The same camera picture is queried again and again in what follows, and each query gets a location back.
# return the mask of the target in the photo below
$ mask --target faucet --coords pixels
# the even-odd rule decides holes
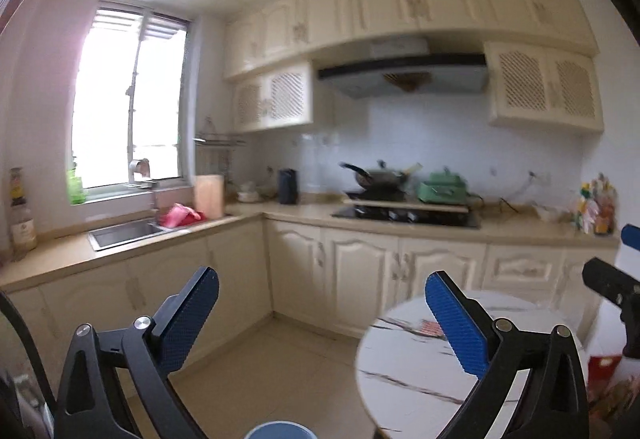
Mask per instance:
[[[140,190],[149,190],[151,192],[151,211],[156,225],[160,223],[160,208],[158,207],[158,184],[159,181],[151,179],[151,170],[149,166],[149,159],[134,159],[129,163],[129,170],[133,173],[142,175],[145,179],[143,181],[134,181],[129,183],[131,188],[138,188]]]

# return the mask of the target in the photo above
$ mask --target wall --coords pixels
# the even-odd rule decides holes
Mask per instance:
[[[640,225],[640,47],[610,0],[580,1],[600,48],[594,63],[605,125],[602,136],[584,140],[582,179],[604,172],[618,188],[619,223]]]
[[[223,80],[225,54],[225,23],[213,16],[202,15],[194,23],[191,75],[197,76],[197,106],[193,113],[194,132],[208,131],[205,118],[209,116],[214,129],[228,133],[232,129],[232,93]],[[195,151],[196,174],[212,174],[220,171],[221,152],[198,147]],[[238,183],[254,175],[252,146],[236,148],[232,153],[232,179]]]
[[[418,161],[420,173],[448,166],[462,174],[471,191],[488,197],[548,204],[571,202],[580,180],[578,136],[554,130],[513,130],[488,125],[485,95],[421,95],[354,101],[335,95],[336,129],[309,135],[272,131],[257,140],[258,178],[267,165],[296,168],[305,191],[357,189],[347,161],[375,167],[377,159],[404,168]],[[529,170],[548,174],[548,186],[535,185],[511,197]]]
[[[74,80],[97,1],[26,0],[0,36],[0,250],[9,244],[3,216],[8,208],[2,201],[8,170],[14,166],[23,167],[26,194],[40,233],[139,212],[150,205],[147,193],[79,206],[67,200],[65,168]],[[197,97],[191,101],[191,110],[199,125],[216,101],[226,98],[220,79],[223,26],[215,18],[203,17],[193,27],[196,43],[188,87]],[[222,107],[215,114],[216,125],[230,117]],[[190,191],[184,189],[159,194],[162,205],[190,200]]]

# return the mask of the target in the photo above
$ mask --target green bottle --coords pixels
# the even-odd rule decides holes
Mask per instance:
[[[66,187],[71,204],[82,204],[86,201],[82,178],[76,175],[76,156],[74,156],[73,168],[66,172]]]

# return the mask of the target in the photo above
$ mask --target lattice cabinet door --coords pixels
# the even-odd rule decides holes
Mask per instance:
[[[266,101],[260,77],[236,85],[234,90],[234,131],[253,132],[266,128]]]
[[[558,121],[602,132],[602,106],[593,61],[581,54],[548,49],[551,97]]]
[[[313,121],[312,66],[287,66],[265,77],[268,126],[290,126]]]
[[[546,49],[491,42],[485,44],[485,52],[494,108],[492,121],[552,120]]]

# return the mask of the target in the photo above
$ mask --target wooden board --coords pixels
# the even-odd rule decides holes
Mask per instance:
[[[464,204],[430,204],[428,202],[391,202],[389,200],[343,199],[344,204],[351,206],[371,206],[373,208],[397,208],[399,210],[424,210],[427,212],[468,213],[469,207]]]

